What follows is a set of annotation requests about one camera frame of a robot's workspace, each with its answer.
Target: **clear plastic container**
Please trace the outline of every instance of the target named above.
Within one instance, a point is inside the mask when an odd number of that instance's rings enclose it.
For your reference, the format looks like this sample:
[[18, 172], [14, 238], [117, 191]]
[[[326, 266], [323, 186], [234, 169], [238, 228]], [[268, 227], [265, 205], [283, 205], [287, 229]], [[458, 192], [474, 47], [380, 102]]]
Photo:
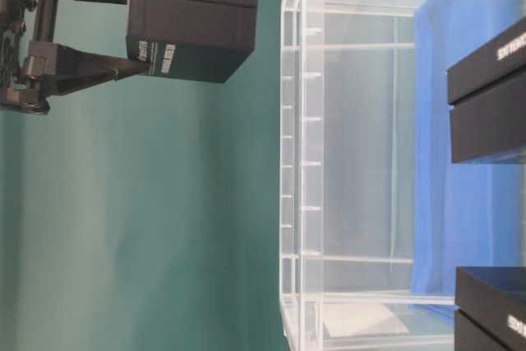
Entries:
[[523, 4], [283, 0], [292, 350], [452, 350], [455, 267], [524, 263], [523, 168], [450, 165], [445, 102], [447, 67]]

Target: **blue fabric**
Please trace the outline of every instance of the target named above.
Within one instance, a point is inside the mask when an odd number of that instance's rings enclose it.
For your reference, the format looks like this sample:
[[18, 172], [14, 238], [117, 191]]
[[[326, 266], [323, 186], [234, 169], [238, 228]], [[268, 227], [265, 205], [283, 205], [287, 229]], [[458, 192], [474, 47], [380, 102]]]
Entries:
[[415, 14], [415, 294], [453, 294], [456, 266], [520, 263], [520, 167], [451, 163], [446, 80], [519, 17], [519, 0], [429, 0]]

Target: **transparent acrylic box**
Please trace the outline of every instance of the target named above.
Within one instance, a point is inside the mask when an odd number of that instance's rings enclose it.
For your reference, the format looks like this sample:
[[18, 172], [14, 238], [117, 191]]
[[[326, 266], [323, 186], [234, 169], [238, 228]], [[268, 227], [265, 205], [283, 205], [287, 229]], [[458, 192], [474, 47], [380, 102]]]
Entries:
[[[418, 101], [430, 99], [417, 95], [415, 13], [430, 1], [282, 1], [279, 286], [295, 351], [453, 349], [440, 310], [452, 311], [454, 293], [415, 292], [414, 278], [415, 260], [429, 255], [415, 244], [426, 161], [415, 141], [433, 133], [418, 129]], [[464, 255], [456, 261], [479, 261]], [[451, 282], [450, 267], [435, 268], [435, 284]]]

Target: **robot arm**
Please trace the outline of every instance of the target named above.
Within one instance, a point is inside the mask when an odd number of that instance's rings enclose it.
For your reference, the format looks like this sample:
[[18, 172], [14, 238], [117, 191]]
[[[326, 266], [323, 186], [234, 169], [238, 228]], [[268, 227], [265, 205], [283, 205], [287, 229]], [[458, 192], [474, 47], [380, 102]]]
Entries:
[[[77, 0], [127, 4], [127, 0]], [[18, 65], [25, 10], [37, 11], [35, 31], [24, 66]], [[68, 48], [53, 42], [58, 0], [0, 0], [0, 109], [46, 114], [47, 98], [68, 95], [106, 81], [144, 73], [147, 62], [113, 58]], [[12, 80], [25, 89], [12, 86]]]

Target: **green backdrop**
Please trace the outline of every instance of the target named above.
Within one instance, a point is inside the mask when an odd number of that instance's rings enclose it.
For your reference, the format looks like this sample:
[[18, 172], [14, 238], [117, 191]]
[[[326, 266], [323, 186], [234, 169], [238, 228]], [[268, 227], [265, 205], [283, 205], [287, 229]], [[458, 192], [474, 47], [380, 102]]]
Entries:
[[[55, 40], [125, 57], [125, 7]], [[0, 116], [0, 348], [285, 350], [279, 0], [226, 85], [134, 77]]]

